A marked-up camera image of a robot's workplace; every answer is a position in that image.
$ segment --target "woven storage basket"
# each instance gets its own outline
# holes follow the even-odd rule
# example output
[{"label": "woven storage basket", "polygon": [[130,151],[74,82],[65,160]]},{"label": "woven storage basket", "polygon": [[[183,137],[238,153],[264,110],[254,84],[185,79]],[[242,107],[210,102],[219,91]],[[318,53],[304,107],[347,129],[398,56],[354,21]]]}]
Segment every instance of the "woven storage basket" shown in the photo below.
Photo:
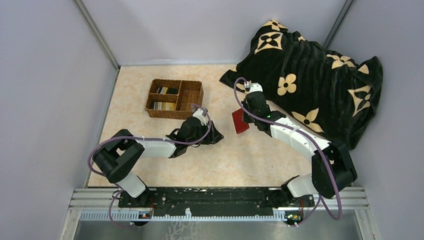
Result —
[{"label": "woven storage basket", "polygon": [[[159,87],[178,89],[178,94],[156,93]],[[182,119],[193,115],[192,104],[202,105],[203,88],[201,81],[154,79],[151,82],[145,110],[151,118]],[[175,110],[156,110],[154,102],[175,103]]]}]

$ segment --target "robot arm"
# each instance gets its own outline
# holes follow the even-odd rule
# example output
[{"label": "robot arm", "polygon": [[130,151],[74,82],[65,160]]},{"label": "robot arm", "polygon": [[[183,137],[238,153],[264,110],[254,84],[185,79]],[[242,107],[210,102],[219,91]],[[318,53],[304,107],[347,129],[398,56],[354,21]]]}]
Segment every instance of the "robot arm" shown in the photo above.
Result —
[{"label": "robot arm", "polygon": [[[208,124],[211,124],[210,131],[199,144],[216,144],[224,136],[218,132],[212,121],[208,122],[206,112],[199,108],[182,123],[180,128],[174,129],[162,141],[152,141],[144,137],[142,140],[111,141],[97,150],[92,159],[110,183],[117,184],[131,197],[137,198],[146,190],[144,182],[131,172],[139,158],[181,156],[190,145],[172,141],[194,142],[206,134]],[[133,135],[127,129],[122,129],[113,138],[124,136],[132,137]]]},{"label": "robot arm", "polygon": [[[287,202],[296,202],[298,198],[304,195],[320,194],[325,198],[332,198],[335,195],[329,174],[325,168],[324,161],[331,166],[331,174],[333,174],[338,190],[342,190],[349,186],[357,179],[357,173],[352,162],[348,149],[338,143],[330,142],[327,139],[311,134],[304,129],[306,127],[292,122],[285,114],[279,111],[271,111],[266,102],[263,90],[260,84],[253,83],[246,86],[249,93],[242,101],[243,107],[252,114],[270,120],[272,122],[281,123],[293,127],[288,128],[269,124],[250,117],[247,113],[243,113],[242,120],[245,123],[254,123],[258,130],[265,132],[270,137],[289,144],[292,148],[301,153],[306,159],[311,161],[312,173],[304,176],[295,176],[289,179],[281,186],[283,198]],[[319,148],[327,156],[326,159],[318,154],[315,147],[309,143],[303,135],[296,130],[300,129],[311,136],[318,144]]]}]

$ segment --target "black fabric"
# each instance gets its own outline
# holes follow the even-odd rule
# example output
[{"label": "black fabric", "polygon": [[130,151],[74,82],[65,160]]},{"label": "black fabric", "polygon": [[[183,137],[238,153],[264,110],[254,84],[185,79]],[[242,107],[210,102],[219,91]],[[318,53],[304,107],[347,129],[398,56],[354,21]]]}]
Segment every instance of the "black fabric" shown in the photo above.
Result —
[{"label": "black fabric", "polygon": [[267,100],[328,140],[354,149],[376,114],[383,67],[376,56],[356,64],[269,21],[251,40],[249,55],[219,81],[233,87],[238,77],[261,84]]}]

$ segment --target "cable tie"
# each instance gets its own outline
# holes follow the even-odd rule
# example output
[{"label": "cable tie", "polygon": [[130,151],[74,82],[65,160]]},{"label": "cable tie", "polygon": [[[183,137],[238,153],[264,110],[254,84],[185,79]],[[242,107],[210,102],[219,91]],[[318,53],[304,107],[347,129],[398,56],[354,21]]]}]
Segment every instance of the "cable tie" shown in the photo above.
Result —
[{"label": "cable tie", "polygon": [[290,139],[290,147],[293,147],[293,142],[292,142],[292,134],[294,132],[296,132],[298,129],[300,129],[300,126],[295,126],[293,127],[293,129],[290,131],[290,133],[288,134],[288,138]]}]

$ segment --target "floral pattern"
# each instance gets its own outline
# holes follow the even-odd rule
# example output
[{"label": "floral pattern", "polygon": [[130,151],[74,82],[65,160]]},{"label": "floral pattern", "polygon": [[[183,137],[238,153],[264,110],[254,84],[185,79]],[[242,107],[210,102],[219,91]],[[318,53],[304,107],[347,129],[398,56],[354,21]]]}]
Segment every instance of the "floral pattern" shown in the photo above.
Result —
[{"label": "floral pattern", "polygon": [[276,20],[271,20],[271,21],[265,23],[263,26],[264,27],[265,26],[271,26],[271,29],[274,30],[274,31],[280,31],[281,29],[287,29],[287,27],[281,25]]},{"label": "floral pattern", "polygon": [[303,116],[300,113],[297,113],[295,111],[292,111],[291,114],[293,117],[297,120],[299,120],[301,123],[303,123],[305,126],[309,127],[310,129],[314,130],[317,133],[324,132],[321,126],[318,123],[315,123],[315,119],[317,118],[318,112],[320,111],[319,108],[311,110],[306,114],[306,116]]},{"label": "floral pattern", "polygon": [[363,74],[370,74],[370,70],[368,69],[368,66],[366,64],[362,65],[359,69],[359,72]]},{"label": "floral pattern", "polygon": [[353,104],[355,105],[355,110],[353,112],[352,117],[354,117],[361,110],[365,108],[369,108],[371,106],[371,103],[369,101],[371,98],[370,90],[371,90],[370,85],[366,85],[357,89],[347,90],[352,96]]},{"label": "floral pattern", "polygon": [[280,77],[278,80],[278,89],[277,94],[280,96],[283,96],[287,92],[294,93],[296,92],[296,84],[294,82],[296,81],[296,75],[293,73],[288,74],[287,76]]},{"label": "floral pattern", "polygon": [[331,69],[340,68],[343,65],[348,65],[350,68],[354,68],[355,64],[351,61],[349,61],[351,58],[348,56],[337,56],[337,55],[326,55],[329,58],[333,58],[334,61],[332,62]]},{"label": "floral pattern", "polygon": [[254,50],[254,54],[257,54],[258,52],[265,50],[265,49],[278,49],[282,50],[281,47],[281,39],[283,37],[283,34],[281,32],[267,32],[265,34],[262,34],[259,37],[259,41],[257,43],[257,48]]}]

